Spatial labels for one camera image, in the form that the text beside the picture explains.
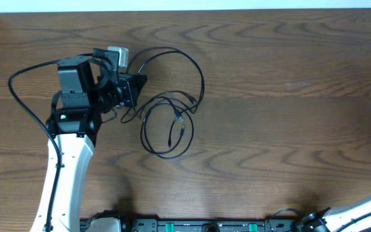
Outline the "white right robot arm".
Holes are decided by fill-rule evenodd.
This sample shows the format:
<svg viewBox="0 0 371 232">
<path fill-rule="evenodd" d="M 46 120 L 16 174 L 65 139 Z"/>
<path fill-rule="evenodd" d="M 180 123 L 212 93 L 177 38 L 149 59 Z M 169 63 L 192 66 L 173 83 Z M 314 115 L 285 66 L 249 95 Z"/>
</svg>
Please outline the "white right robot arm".
<svg viewBox="0 0 371 232">
<path fill-rule="evenodd" d="M 369 228 L 371 228 L 371 196 L 347 206 L 311 213 L 296 224 L 296 231 L 301 232 L 356 232 Z"/>
</svg>

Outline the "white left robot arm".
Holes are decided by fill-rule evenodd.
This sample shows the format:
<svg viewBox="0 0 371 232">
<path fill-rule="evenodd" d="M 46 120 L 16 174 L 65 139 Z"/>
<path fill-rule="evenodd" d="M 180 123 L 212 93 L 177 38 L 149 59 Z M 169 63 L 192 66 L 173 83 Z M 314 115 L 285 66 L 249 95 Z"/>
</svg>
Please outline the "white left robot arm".
<svg viewBox="0 0 371 232">
<path fill-rule="evenodd" d="M 144 75 L 119 72 L 127 55 L 105 52 L 58 61 L 61 91 L 55 94 L 49 133 L 48 168 L 32 231 L 79 231 L 88 164 L 93 156 L 101 115 L 134 106 Z"/>
</svg>

